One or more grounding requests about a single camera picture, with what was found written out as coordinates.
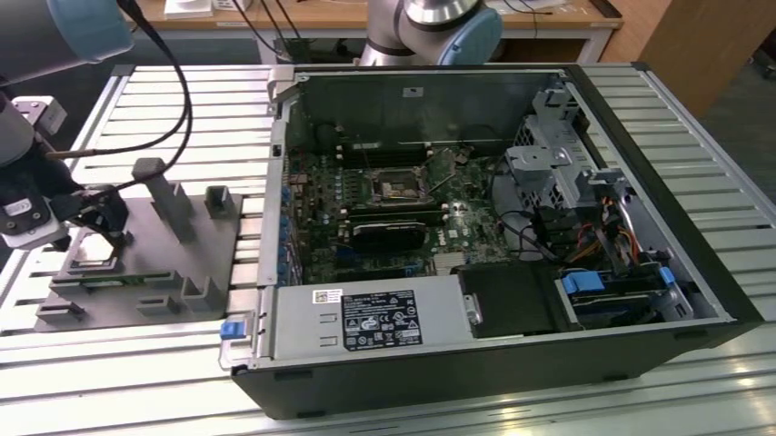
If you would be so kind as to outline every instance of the black cable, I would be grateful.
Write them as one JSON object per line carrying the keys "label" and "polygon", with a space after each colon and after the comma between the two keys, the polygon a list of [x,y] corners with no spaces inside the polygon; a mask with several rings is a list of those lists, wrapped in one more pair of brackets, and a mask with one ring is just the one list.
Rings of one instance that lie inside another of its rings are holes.
{"label": "black cable", "polygon": [[296,30],[296,26],[293,25],[293,20],[291,20],[291,17],[288,16],[288,12],[285,11],[285,6],[283,6],[283,2],[280,0],[275,0],[275,3],[277,4],[277,7],[280,7],[280,12],[283,13],[283,17],[285,18],[288,25],[293,29],[293,35],[296,35],[296,39],[301,39],[301,35],[299,34],[299,31]]}
{"label": "black cable", "polygon": [[507,0],[503,0],[504,5],[508,9],[511,9],[514,12],[516,12],[518,14],[530,14],[531,18],[532,18],[532,39],[538,39],[538,21],[535,21],[535,16],[536,15],[552,15],[551,12],[535,12],[535,9],[532,9],[532,6],[530,6],[527,3],[524,3],[524,0],[518,0],[522,5],[524,7],[527,7],[531,12],[526,12],[526,11],[520,11],[516,7],[514,7],[512,5],[508,4]]}
{"label": "black cable", "polygon": [[261,35],[257,34],[257,30],[253,27],[253,23],[250,23],[250,20],[246,18],[246,15],[244,14],[242,7],[237,3],[237,0],[230,0],[230,3],[233,4],[233,7],[236,8],[237,12],[240,13],[240,16],[242,17],[244,23],[250,28],[250,31],[253,32],[253,36],[256,37],[257,41],[271,50],[272,53],[275,53],[275,55],[277,57],[283,58],[284,56],[280,53],[280,51],[275,47],[272,47],[269,45],[269,43],[264,40],[264,38],[261,38]]}
{"label": "black cable", "polygon": [[504,229],[514,233],[514,235],[518,236],[520,241],[528,243],[550,262],[556,263],[559,265],[567,265],[568,263],[559,259],[558,256],[552,252],[550,252],[548,249],[538,241],[535,241],[530,236],[524,235],[523,233],[524,230],[528,229],[531,226],[526,226],[524,228],[522,228],[522,230],[518,230],[502,219],[504,215],[520,212],[522,211],[506,211],[498,215],[498,219],[500,220],[500,224],[504,226]]}
{"label": "black cable", "polygon": [[261,6],[264,7],[264,12],[267,13],[267,18],[271,21],[271,26],[275,28],[275,33],[277,34],[277,37],[280,38],[280,42],[283,43],[283,48],[285,50],[285,53],[288,54],[288,57],[291,56],[291,50],[288,50],[288,41],[285,41],[285,37],[283,36],[283,31],[280,30],[280,27],[277,26],[277,22],[275,21],[275,16],[271,14],[269,8],[267,7],[267,2],[265,0],[258,0],[261,2]]}
{"label": "black cable", "polygon": [[89,195],[85,199],[88,203],[93,203],[96,200],[98,200],[98,198],[104,197],[105,195],[108,195],[110,193],[116,193],[130,186],[134,186],[140,183],[148,182],[154,177],[158,177],[160,175],[162,175],[169,170],[169,168],[172,168],[172,166],[177,163],[177,159],[182,155],[182,152],[185,151],[185,147],[186,147],[189,139],[190,139],[190,130],[192,130],[192,121],[193,121],[189,86],[188,86],[188,81],[185,79],[185,75],[182,74],[182,69],[180,68],[180,64],[177,63],[177,59],[174,58],[174,55],[169,51],[169,47],[166,46],[166,44],[164,43],[164,40],[158,36],[156,29],[153,29],[153,26],[150,25],[150,23],[145,19],[145,16],[142,15],[142,11],[140,10],[140,8],[137,6],[136,1],[134,0],[118,0],[117,4],[121,7],[121,9],[124,10],[125,14],[129,16],[129,18],[132,18],[132,20],[137,24],[137,27],[142,30],[142,32],[145,32],[145,35],[148,35],[148,38],[152,40],[152,42],[158,47],[158,50],[161,51],[161,53],[166,57],[169,64],[172,64],[172,67],[173,67],[176,75],[177,75],[177,80],[180,81],[180,87],[182,89],[182,115],[181,116],[185,118],[185,130],[182,133],[182,139],[180,140],[180,145],[177,146],[177,150],[172,156],[172,159],[169,159],[169,161],[166,162],[164,167],[160,168],[153,173],[149,173],[145,176],[137,178],[136,180],[121,183],[121,184]]}
{"label": "black cable", "polygon": [[504,229],[507,229],[510,232],[512,232],[515,234],[515,236],[518,236],[522,240],[524,240],[526,243],[532,245],[532,247],[538,250],[538,252],[544,256],[544,258],[550,262],[556,263],[558,265],[563,265],[563,266],[568,265],[568,263],[564,262],[562,259],[559,259],[558,256],[552,252],[550,252],[548,249],[540,243],[538,243],[538,241],[535,241],[531,237],[526,236],[522,233],[522,231],[515,229],[503,220],[500,221],[500,224],[504,226]]}

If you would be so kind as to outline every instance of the warning label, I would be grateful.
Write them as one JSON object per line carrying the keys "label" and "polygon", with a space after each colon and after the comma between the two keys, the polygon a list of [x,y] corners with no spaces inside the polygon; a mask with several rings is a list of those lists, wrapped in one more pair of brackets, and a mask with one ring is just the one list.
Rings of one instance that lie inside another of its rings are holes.
{"label": "warning label", "polygon": [[349,352],[421,344],[413,291],[341,295],[341,330]]}

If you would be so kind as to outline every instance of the wooden table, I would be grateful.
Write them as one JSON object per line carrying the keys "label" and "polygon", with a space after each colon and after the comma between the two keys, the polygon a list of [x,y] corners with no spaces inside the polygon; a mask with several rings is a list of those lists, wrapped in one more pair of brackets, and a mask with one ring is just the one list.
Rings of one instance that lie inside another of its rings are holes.
{"label": "wooden table", "polygon": [[[137,0],[145,17],[164,35],[172,37],[208,37],[201,31],[244,29],[245,24],[236,12],[214,11],[213,16],[185,20],[164,20],[164,0]],[[289,29],[283,20],[280,9],[275,1],[267,2],[269,11],[277,20],[281,29]],[[355,3],[345,0],[283,0],[288,15],[299,29],[301,36],[307,38],[364,38],[365,37],[365,1]],[[503,5],[495,3],[499,10],[506,10]],[[611,36],[611,30],[622,25],[618,18],[604,18],[588,0],[571,0],[568,5],[546,9],[551,15],[503,14],[504,39],[575,39],[584,40],[576,61],[592,63],[598,60],[603,47]],[[248,19],[257,29],[261,37],[273,42],[276,34],[260,2],[253,4],[245,12]],[[275,64],[271,51],[258,46],[258,53],[264,64]]]}

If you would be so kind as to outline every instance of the aluminum extrusion table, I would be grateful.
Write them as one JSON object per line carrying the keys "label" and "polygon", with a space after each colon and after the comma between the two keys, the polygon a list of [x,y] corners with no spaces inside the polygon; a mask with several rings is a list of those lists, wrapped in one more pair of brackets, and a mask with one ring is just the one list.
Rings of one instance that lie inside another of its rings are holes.
{"label": "aluminum extrusion table", "polygon": [[[190,66],[188,151],[168,173],[186,193],[225,184],[246,196],[233,254],[229,312],[256,304],[263,174],[269,153],[269,66]],[[33,333],[34,310],[62,255],[15,252],[0,275],[0,432],[185,434],[747,435],[776,431],[776,211],[654,76],[624,64],[584,67],[608,105],[690,213],[766,323],[642,377],[588,386],[272,421],[217,364],[220,322]],[[169,67],[112,77],[74,148],[138,144],[178,117]],[[140,156],[168,159],[178,135],[152,149],[73,163],[81,183],[129,179]],[[599,137],[592,136],[599,147]],[[600,148],[603,158],[612,156]],[[126,193],[146,195],[137,187]]]}

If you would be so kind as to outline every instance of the power cable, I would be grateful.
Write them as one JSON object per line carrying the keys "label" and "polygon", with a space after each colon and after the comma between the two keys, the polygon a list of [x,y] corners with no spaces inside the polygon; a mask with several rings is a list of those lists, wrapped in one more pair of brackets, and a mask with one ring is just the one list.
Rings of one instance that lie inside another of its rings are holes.
{"label": "power cable", "polygon": [[267,1],[265,0],[258,0],[258,1],[261,3],[263,8],[264,8],[264,12],[267,13],[267,18],[271,21],[271,26],[275,28],[275,33],[277,34],[277,37],[280,38],[280,42],[283,43],[283,48],[285,50],[285,53],[288,54],[288,57],[292,57],[291,50],[288,49],[288,41],[285,41],[285,37],[283,36],[283,31],[280,30],[280,27],[277,26],[277,22],[275,21],[275,16],[271,14],[269,7],[267,6]]}
{"label": "power cable", "polygon": [[244,14],[242,7],[240,6],[240,3],[237,2],[237,0],[230,0],[230,3],[233,4],[233,8],[240,13],[240,16],[242,17],[244,23],[250,28],[250,32],[253,32],[253,36],[256,37],[258,43],[261,43],[271,50],[271,52],[275,53],[275,55],[279,58],[284,59],[283,53],[280,53],[280,51],[275,47],[271,46],[271,44],[267,42],[267,40],[257,33],[257,30],[253,27],[253,23],[250,23],[250,20],[248,19],[246,15]]}

